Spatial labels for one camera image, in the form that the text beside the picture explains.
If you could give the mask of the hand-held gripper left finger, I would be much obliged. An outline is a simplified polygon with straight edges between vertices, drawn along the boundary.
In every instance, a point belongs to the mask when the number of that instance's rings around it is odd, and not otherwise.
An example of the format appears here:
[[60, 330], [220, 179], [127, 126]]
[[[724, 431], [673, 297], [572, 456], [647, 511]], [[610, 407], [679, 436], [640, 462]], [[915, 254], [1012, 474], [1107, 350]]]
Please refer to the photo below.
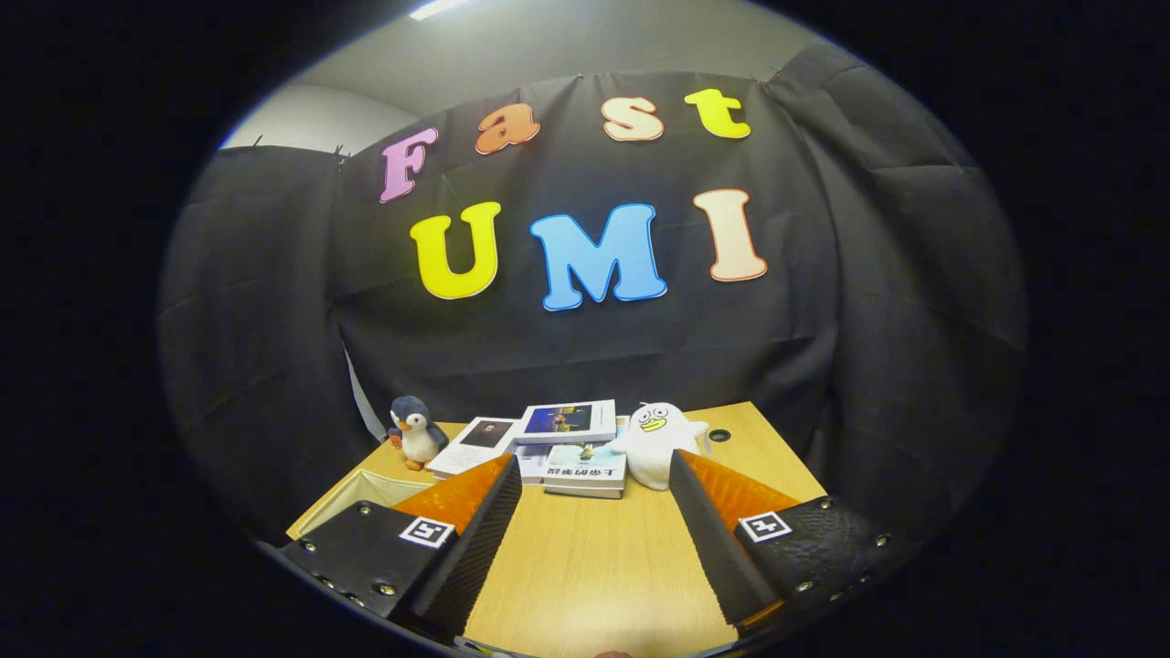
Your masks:
[[502, 454], [401, 503], [347, 503], [278, 554], [347, 608], [428, 640], [464, 625], [523, 491]]

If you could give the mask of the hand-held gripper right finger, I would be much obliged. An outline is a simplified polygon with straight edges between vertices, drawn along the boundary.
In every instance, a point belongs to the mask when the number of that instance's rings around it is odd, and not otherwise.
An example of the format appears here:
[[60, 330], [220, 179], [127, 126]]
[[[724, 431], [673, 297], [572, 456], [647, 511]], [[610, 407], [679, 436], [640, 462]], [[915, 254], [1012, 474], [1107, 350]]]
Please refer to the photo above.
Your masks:
[[801, 503], [690, 452], [669, 491], [720, 612], [739, 637], [791, 633], [873, 587], [908, 558], [908, 540], [840, 496]]

